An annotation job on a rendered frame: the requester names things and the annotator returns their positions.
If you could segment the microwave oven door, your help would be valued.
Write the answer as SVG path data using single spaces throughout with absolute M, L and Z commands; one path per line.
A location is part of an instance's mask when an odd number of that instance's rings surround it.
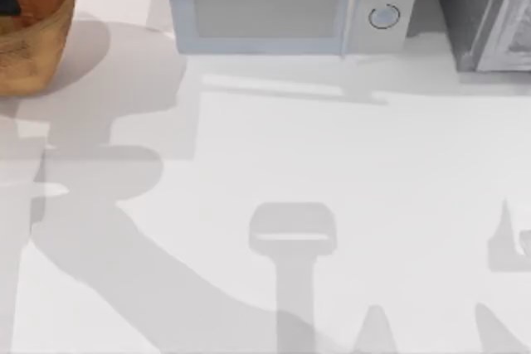
M 340 55 L 347 0 L 169 0 L 190 55 Z

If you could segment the round microwave knob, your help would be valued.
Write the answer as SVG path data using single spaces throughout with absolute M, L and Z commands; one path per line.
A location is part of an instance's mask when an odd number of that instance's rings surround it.
M 397 25 L 400 19 L 400 10 L 392 4 L 386 4 L 384 7 L 374 8 L 368 15 L 370 25 L 378 30 L 390 29 Z

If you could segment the pale microwave oven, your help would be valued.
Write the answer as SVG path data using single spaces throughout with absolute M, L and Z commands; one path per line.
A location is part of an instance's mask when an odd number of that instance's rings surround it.
M 356 0 L 347 56 L 388 54 L 400 51 L 407 36 L 415 1 Z M 375 29 L 370 25 L 368 15 L 374 8 L 384 7 L 386 4 L 396 6 L 401 12 L 401 19 L 390 29 Z

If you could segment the wooden bowl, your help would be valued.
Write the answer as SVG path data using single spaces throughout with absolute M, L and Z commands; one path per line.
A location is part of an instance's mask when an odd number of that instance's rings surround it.
M 0 96 L 32 95 L 51 83 L 76 0 L 18 0 L 21 15 L 0 17 Z

